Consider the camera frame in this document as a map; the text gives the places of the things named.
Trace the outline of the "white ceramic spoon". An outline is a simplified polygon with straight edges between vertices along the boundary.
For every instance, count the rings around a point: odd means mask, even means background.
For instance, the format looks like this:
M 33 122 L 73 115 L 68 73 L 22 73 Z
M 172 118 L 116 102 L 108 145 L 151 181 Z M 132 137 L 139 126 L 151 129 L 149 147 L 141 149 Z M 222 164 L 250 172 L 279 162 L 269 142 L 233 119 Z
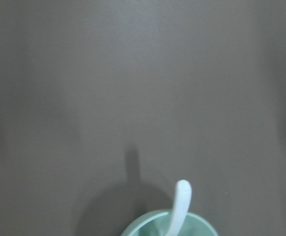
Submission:
M 177 236 L 183 226 L 192 199 L 192 187 L 187 180 L 179 180 L 175 186 L 171 218 L 165 236 Z

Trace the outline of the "mint green bowl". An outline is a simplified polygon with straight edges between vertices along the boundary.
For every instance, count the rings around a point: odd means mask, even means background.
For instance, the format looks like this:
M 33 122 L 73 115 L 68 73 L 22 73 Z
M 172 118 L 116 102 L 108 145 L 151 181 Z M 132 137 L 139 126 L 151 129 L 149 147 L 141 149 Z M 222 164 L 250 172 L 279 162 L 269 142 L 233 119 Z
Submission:
M 122 236 L 163 236 L 171 218 L 169 209 L 148 212 L 133 221 L 121 234 Z M 214 227 L 204 218 L 187 213 L 180 236 L 218 236 Z

